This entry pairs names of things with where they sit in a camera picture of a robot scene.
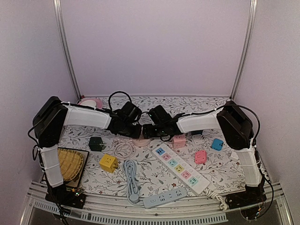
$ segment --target pink roll of tape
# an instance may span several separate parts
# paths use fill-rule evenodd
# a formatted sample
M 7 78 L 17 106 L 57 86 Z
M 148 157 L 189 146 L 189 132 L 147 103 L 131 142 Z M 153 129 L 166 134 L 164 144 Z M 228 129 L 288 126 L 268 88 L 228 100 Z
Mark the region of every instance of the pink roll of tape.
M 143 139 L 140 137 L 140 139 L 133 139 L 132 143 L 137 147 L 144 147 L 150 143 L 150 139 Z
M 102 108 L 102 101 L 98 98 L 84 98 L 79 102 L 80 105 L 86 105 L 91 107 L 96 107 L 98 109 Z

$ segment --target white power strip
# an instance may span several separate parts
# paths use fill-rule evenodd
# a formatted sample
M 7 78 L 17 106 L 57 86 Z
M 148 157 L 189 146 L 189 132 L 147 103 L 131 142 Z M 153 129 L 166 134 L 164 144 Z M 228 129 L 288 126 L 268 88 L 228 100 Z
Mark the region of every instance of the white power strip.
M 201 194 L 209 186 L 210 182 L 205 177 L 191 167 L 166 144 L 159 145 L 152 150 L 152 154 L 195 195 Z

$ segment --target yellow plug adapter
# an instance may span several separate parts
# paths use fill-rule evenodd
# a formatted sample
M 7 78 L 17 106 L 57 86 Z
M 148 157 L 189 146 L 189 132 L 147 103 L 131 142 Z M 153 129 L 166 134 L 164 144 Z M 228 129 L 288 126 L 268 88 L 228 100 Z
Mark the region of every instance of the yellow plug adapter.
M 113 173 L 118 168 L 118 160 L 114 156 L 104 154 L 99 162 L 101 169 Z

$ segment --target tape roll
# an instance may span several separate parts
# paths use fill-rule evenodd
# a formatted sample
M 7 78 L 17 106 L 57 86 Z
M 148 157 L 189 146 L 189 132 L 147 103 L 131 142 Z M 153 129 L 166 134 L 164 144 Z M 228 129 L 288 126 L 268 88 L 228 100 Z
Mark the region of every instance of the tape roll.
M 86 105 L 90 107 L 96 107 L 98 109 L 101 109 L 103 106 L 103 103 L 98 98 L 84 98 L 79 102 L 80 105 Z

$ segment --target white wall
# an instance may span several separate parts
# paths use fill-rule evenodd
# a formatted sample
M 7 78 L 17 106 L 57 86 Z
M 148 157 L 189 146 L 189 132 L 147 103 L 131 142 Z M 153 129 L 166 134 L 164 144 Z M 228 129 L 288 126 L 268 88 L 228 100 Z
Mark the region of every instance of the white wall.
M 229 96 L 249 0 L 63 0 L 84 95 Z
M 51 95 L 75 100 L 52 1 L 0 1 L 0 224 L 16 225 L 41 174 L 27 137 Z
M 257 144 L 300 224 L 300 2 L 258 1 L 236 102 L 258 113 Z

